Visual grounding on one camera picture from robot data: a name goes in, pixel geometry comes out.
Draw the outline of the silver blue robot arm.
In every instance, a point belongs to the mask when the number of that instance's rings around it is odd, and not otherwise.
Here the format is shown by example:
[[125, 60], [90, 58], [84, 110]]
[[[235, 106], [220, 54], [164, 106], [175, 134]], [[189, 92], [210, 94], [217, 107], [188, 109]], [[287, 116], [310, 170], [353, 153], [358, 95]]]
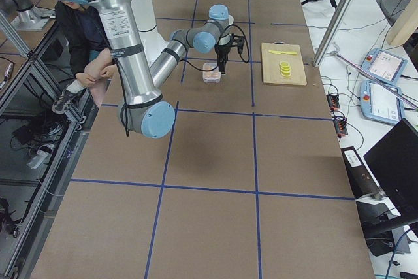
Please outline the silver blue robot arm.
[[175, 121], [175, 110], [159, 89], [190, 48], [208, 53], [229, 37], [233, 17], [214, 5], [199, 28], [181, 29], [166, 42], [158, 33], [152, 0], [66, 0], [94, 7], [120, 72], [124, 100], [120, 122], [126, 131], [161, 138]]

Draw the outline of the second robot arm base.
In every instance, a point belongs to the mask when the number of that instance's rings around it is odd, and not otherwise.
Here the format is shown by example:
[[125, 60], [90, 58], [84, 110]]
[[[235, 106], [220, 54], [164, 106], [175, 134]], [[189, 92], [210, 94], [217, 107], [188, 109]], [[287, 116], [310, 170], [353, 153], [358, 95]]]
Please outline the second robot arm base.
[[42, 31], [52, 11], [36, 7], [32, 0], [1, 0], [1, 13], [6, 17], [17, 14], [11, 21], [18, 31]]

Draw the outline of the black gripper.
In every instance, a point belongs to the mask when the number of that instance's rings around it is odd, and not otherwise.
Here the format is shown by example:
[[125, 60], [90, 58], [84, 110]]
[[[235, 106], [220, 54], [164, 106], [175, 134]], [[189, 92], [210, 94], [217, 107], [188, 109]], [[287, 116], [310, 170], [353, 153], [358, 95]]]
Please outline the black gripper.
[[226, 64], [229, 58], [229, 53], [231, 51], [232, 44], [216, 44], [214, 46], [215, 52], [217, 54], [217, 66], [221, 74], [226, 74]]

